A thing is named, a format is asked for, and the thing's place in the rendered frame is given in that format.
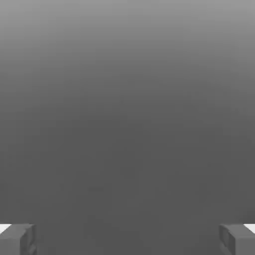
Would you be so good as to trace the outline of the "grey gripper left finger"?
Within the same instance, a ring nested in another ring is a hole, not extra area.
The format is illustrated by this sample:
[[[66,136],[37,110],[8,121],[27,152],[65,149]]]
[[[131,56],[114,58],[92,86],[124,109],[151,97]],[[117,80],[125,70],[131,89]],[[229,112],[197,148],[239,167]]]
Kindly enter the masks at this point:
[[[37,255],[35,224],[0,224],[0,255]]]

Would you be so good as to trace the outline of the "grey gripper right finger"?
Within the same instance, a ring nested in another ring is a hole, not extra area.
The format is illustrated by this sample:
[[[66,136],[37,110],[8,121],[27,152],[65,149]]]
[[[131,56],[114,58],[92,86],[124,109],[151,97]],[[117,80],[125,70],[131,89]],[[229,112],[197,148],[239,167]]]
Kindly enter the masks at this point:
[[[255,224],[220,224],[223,255],[255,255]]]

